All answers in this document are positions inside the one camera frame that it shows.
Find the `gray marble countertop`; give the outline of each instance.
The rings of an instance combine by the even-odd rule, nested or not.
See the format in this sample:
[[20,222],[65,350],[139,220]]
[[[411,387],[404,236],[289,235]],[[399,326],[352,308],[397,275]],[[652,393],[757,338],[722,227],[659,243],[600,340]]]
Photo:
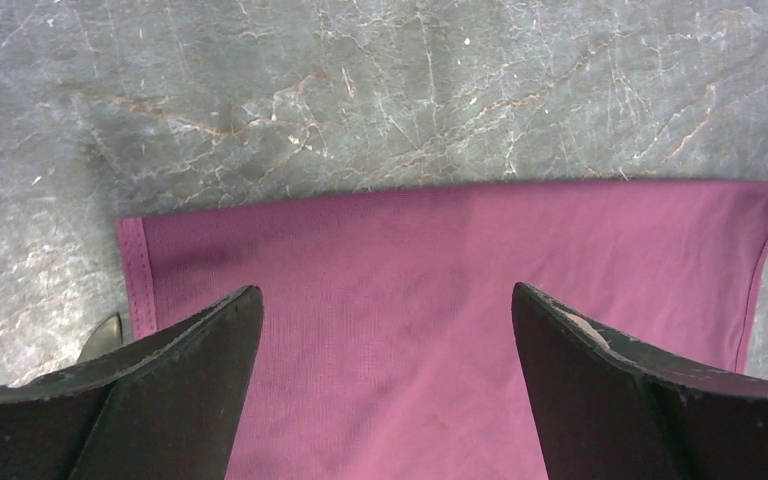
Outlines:
[[768,180],[768,0],[0,1],[0,383],[127,311],[122,216],[641,176]]

